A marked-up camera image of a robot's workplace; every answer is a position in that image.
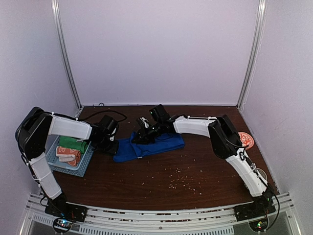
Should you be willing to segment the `orange bunny pattern towel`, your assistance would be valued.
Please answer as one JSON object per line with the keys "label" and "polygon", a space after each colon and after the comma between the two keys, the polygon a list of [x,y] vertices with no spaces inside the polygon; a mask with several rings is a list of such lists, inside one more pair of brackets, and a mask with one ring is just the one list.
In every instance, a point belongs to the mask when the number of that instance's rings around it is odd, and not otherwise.
{"label": "orange bunny pattern towel", "polygon": [[81,152],[79,150],[57,146],[55,153],[59,162],[67,163],[72,167],[77,167],[81,160]]}

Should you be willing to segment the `blue towel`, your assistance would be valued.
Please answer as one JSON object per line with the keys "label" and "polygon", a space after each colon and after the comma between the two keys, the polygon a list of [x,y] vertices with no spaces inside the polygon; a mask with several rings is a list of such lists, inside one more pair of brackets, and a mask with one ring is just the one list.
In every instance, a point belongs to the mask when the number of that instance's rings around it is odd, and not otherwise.
{"label": "blue towel", "polygon": [[164,153],[184,148],[185,143],[180,134],[162,134],[156,138],[155,143],[137,144],[132,143],[135,132],[130,138],[120,139],[117,153],[113,156],[116,163],[127,162],[145,156]]}

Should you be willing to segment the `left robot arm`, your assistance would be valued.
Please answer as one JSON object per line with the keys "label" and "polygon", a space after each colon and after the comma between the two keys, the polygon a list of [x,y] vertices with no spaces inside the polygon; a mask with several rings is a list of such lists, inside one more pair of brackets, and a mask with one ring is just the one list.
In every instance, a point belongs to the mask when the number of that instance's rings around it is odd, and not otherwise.
{"label": "left robot arm", "polygon": [[118,128],[118,121],[108,115],[104,115],[98,123],[90,124],[78,118],[44,111],[40,107],[33,107],[18,126],[15,139],[24,163],[35,175],[48,198],[48,205],[59,217],[68,216],[70,206],[45,156],[48,136],[88,141],[105,153],[115,154],[119,145],[115,139]]}

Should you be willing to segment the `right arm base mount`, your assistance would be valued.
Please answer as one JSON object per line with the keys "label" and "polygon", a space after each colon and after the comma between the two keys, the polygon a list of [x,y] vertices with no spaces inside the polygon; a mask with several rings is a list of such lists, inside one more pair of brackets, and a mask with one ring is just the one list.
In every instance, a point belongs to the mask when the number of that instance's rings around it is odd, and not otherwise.
{"label": "right arm base mount", "polygon": [[257,233],[265,232],[270,228],[268,215],[276,212],[273,204],[264,206],[261,204],[257,205],[255,202],[237,205],[233,209],[236,220],[238,222],[247,220],[250,229]]}

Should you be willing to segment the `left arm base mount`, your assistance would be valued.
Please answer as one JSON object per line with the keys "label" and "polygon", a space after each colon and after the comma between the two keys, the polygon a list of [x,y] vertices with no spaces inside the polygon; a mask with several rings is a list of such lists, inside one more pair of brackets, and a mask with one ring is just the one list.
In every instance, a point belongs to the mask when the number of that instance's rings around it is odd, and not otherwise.
{"label": "left arm base mount", "polygon": [[69,232],[76,222],[84,222],[88,209],[84,206],[66,203],[65,211],[61,211],[52,204],[47,204],[45,213],[56,217],[52,222],[52,228],[56,233]]}

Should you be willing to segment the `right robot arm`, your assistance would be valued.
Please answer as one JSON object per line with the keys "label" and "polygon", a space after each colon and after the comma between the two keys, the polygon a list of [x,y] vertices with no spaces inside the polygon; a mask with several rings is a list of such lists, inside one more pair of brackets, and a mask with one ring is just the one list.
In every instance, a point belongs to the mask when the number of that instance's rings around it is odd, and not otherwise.
{"label": "right robot arm", "polygon": [[227,161],[241,177],[252,198],[251,212],[261,216],[273,206],[275,193],[267,180],[259,173],[256,164],[246,152],[246,146],[227,115],[221,117],[191,117],[169,115],[161,104],[150,110],[155,123],[140,117],[140,129],[132,138],[132,143],[154,143],[163,134],[193,134],[210,138],[214,154]]}

